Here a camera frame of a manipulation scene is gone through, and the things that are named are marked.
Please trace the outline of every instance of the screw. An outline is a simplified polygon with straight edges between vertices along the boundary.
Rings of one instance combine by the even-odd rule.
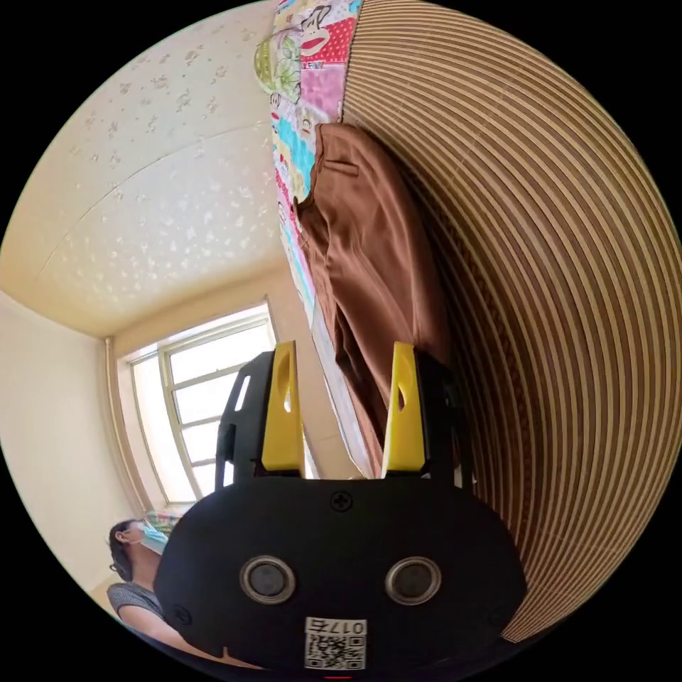
[[[173,606],[173,616],[175,616],[175,620],[177,620],[181,625],[192,624],[192,615],[190,612],[178,604]]]
[[[331,496],[330,504],[335,512],[347,512],[353,506],[353,498],[346,491],[338,490]]]

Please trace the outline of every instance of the gray patterned shirt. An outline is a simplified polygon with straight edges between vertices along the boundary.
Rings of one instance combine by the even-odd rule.
[[[115,583],[107,590],[107,597],[116,615],[123,606],[139,606],[163,618],[156,595],[136,583]]]

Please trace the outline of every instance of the window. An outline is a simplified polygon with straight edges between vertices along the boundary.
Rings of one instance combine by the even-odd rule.
[[[267,304],[180,335],[131,363],[148,455],[169,504],[213,492],[220,417],[239,370],[275,347]],[[308,444],[305,476],[317,477]],[[225,481],[232,482],[232,468]]]

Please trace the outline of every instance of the window frame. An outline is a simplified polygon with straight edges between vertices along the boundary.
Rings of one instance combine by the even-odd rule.
[[[254,305],[252,306],[253,308],[259,308],[260,305]],[[199,483],[197,481],[197,477],[195,476],[194,469],[199,466],[203,465],[211,465],[215,463],[215,456],[212,458],[206,458],[203,460],[198,460],[197,462],[192,462],[189,456],[189,452],[187,451],[187,447],[185,445],[185,439],[183,436],[183,430],[186,428],[191,428],[193,426],[201,426],[203,424],[210,424],[210,423],[215,423],[215,422],[220,422],[220,419],[222,417],[222,413],[218,416],[215,417],[207,417],[204,419],[200,420],[195,420],[191,422],[184,423],[181,420],[180,417],[180,411],[178,409],[178,403],[176,399],[176,392],[188,388],[189,386],[196,386],[198,384],[203,384],[207,381],[212,381],[213,379],[218,379],[220,377],[227,376],[228,374],[234,374],[238,372],[245,364],[247,364],[249,361],[247,360],[246,362],[242,362],[240,364],[233,365],[231,367],[227,367],[225,369],[218,369],[215,372],[209,372],[208,374],[202,374],[199,377],[193,377],[192,379],[186,379],[185,381],[180,381],[178,383],[175,383],[173,380],[173,370],[171,366],[171,356],[174,355],[175,353],[178,353],[183,350],[189,350],[190,348],[195,348],[197,346],[201,346],[205,343],[210,343],[212,341],[217,341],[219,339],[223,339],[229,336],[232,336],[234,334],[238,334],[240,332],[246,332],[250,329],[254,329],[257,327],[261,326],[266,326],[266,329],[268,331],[270,340],[272,342],[273,348],[275,348],[276,343],[277,343],[277,337],[276,337],[276,332],[274,329],[274,325],[272,324],[272,319],[270,316],[270,311],[268,308],[266,310],[261,310],[259,312],[255,312],[253,315],[250,315],[245,318],[241,318],[239,320],[235,320],[234,322],[228,322],[225,323],[224,325],[219,325],[215,328],[206,330],[204,332],[199,332],[196,335],[190,335],[187,336],[183,339],[174,341],[174,342],[159,342],[156,345],[156,348],[150,349],[148,352],[145,352],[143,354],[140,354],[138,357],[135,357],[128,363],[128,368],[131,374],[132,378],[132,385],[133,385],[133,393],[134,393],[134,403],[135,403],[135,410],[136,410],[136,416],[138,423],[141,428],[142,432],[142,437],[143,437],[143,442],[144,446],[146,449],[146,455],[147,458],[149,459],[151,463],[151,467],[153,470],[153,473],[156,477],[157,483],[159,485],[159,488],[161,489],[161,493],[163,494],[163,498],[166,502],[167,507],[184,507],[186,505],[192,505],[201,500],[205,495],[202,493]],[[154,462],[154,459],[151,454],[151,450],[149,448],[149,444],[147,441],[147,436],[145,432],[145,428],[141,419],[141,412],[140,412],[140,407],[139,407],[139,398],[138,398],[138,392],[137,392],[137,386],[135,382],[135,372],[134,372],[134,367],[135,365],[144,362],[146,360],[150,360],[150,358],[155,357],[158,361],[158,367],[159,367],[159,372],[161,375],[161,387],[163,390],[163,400],[166,405],[166,413],[168,415],[168,421],[170,424],[170,430],[173,434],[173,441],[175,442],[175,446],[178,449],[178,454],[180,456],[180,461],[183,465],[183,469],[185,471],[185,475],[187,476],[187,479],[189,481],[190,488],[192,489],[192,492],[195,495],[194,500],[171,500],[168,498],[168,495],[166,493],[166,489],[161,481],[161,477],[158,474],[158,470],[156,468],[156,464]],[[319,478],[319,472],[318,472],[318,466],[317,462],[315,461],[315,457],[313,455],[313,451],[310,449],[309,441],[307,438],[307,434],[305,432],[305,428],[303,429],[303,438],[304,438],[304,443],[305,447],[308,450],[306,453],[307,456],[305,457],[306,463],[308,464],[313,477],[314,478]]]

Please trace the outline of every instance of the woman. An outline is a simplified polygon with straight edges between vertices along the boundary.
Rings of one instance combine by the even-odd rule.
[[[111,569],[125,581],[107,590],[109,603],[118,617],[136,631],[175,649],[220,663],[256,668],[233,659],[227,650],[218,659],[196,649],[163,619],[161,605],[154,595],[154,578],[167,541],[166,535],[141,519],[123,521],[109,532],[114,561]]]

